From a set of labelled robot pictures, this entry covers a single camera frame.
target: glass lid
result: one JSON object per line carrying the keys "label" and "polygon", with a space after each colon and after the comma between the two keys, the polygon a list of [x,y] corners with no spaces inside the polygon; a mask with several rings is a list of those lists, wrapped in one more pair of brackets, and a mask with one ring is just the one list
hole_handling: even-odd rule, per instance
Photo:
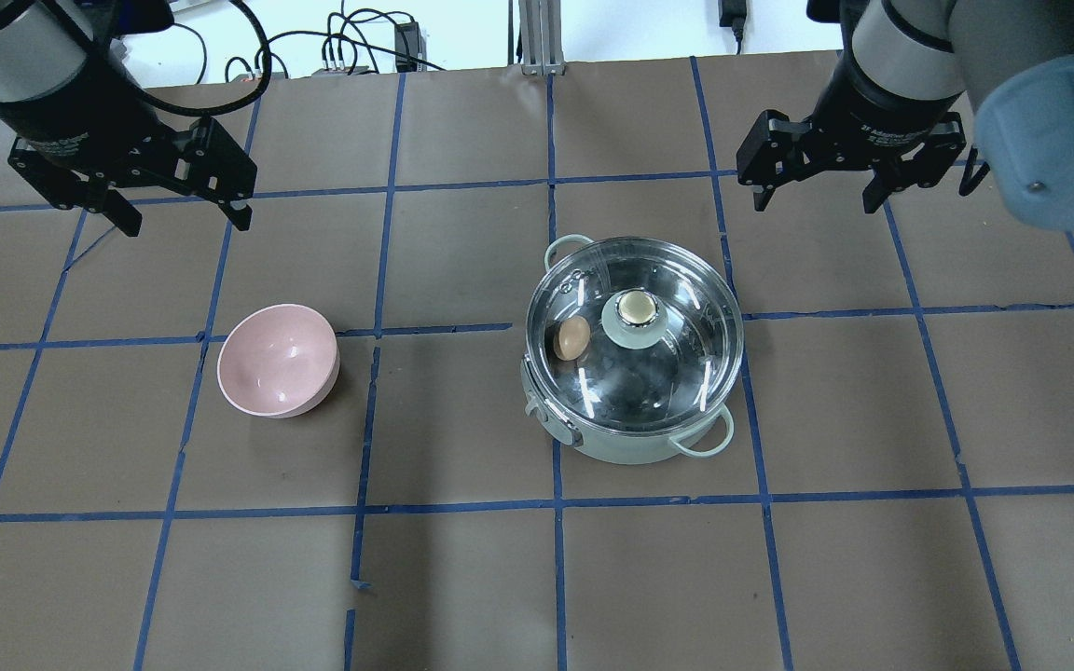
{"label": "glass lid", "polygon": [[567,256],[528,307],[537,385],[614,433],[681,427],[727,398],[743,329],[727,283],[682,247],[613,237]]}

